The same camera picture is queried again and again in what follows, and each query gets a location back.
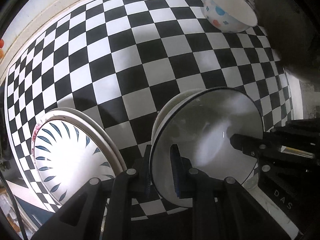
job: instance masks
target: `silver bolt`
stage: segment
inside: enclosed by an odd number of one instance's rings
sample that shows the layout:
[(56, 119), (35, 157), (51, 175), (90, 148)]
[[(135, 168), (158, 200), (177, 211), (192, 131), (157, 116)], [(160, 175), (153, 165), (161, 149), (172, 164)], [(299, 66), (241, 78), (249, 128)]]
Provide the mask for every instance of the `silver bolt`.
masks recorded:
[(91, 185), (97, 185), (99, 183), (99, 179), (98, 178), (92, 178), (89, 180), (89, 183)]
[(191, 175), (196, 175), (196, 174), (198, 174), (198, 170), (195, 169), (195, 168), (191, 168), (191, 169), (189, 169), (189, 173), (190, 173)]
[(262, 171), (263, 171), (263, 172), (268, 172), (268, 171), (270, 171), (270, 166), (269, 166), (269, 165), (263, 165), (263, 166), (262, 166)]
[(226, 182), (229, 184), (234, 184), (236, 182), (236, 180), (233, 177), (227, 177)]
[(127, 174), (128, 175), (134, 175), (134, 174), (136, 174), (136, 170), (135, 169), (127, 169)]

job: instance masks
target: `blue dot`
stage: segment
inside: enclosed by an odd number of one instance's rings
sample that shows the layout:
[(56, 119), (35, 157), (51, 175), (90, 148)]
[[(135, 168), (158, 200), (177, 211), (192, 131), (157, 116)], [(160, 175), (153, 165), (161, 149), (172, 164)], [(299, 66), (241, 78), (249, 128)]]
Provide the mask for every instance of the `blue dot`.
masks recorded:
[(224, 15), (225, 14), (225, 11), (224, 10), (222, 10), (220, 7), (218, 7), (218, 6), (216, 6), (216, 12), (217, 12), (217, 14), (219, 14), (219, 15)]

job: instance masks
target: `black and white checkered surface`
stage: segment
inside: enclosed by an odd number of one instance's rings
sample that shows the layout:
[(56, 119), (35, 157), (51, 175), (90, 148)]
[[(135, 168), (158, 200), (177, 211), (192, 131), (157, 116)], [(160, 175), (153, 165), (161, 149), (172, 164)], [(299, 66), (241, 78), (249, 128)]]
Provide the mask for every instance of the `black and white checkered surface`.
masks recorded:
[[(221, 33), (202, 0), (94, 0), (63, 15), (9, 69), (8, 134), (25, 176), (49, 211), (59, 204), (41, 184), (31, 133), (49, 110), (67, 106), (92, 117), (126, 164), (144, 154), (157, 112), (194, 88), (236, 87), (258, 107), (265, 130), (292, 116), (284, 70), (261, 27)], [(160, 198), (133, 200), (132, 217), (181, 210)]]

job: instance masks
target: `stacked plate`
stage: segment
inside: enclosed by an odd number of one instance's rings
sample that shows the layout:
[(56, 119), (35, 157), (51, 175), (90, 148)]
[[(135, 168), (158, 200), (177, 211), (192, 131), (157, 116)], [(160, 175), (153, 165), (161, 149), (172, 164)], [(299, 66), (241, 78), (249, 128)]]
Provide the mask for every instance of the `stacked plate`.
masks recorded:
[(179, 199), (174, 190), (170, 147), (210, 177), (234, 177), (244, 183), (257, 160), (230, 144), (243, 134), (262, 139), (263, 123), (254, 102), (233, 88), (189, 90), (172, 98), (156, 118), (151, 136), (150, 175), (158, 193), (169, 202), (192, 207), (192, 199)]
[(67, 107), (41, 118), (31, 150), (44, 187), (61, 204), (91, 178), (112, 179), (127, 169), (107, 133), (86, 114)]

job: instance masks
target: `polka dot bowl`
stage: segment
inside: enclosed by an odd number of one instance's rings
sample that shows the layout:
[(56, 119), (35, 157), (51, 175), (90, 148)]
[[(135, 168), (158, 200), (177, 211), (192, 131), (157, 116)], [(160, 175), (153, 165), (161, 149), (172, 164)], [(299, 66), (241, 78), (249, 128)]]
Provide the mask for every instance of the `polka dot bowl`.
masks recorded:
[(245, 0), (204, 0), (204, 16), (226, 33), (242, 32), (257, 25), (257, 16)]

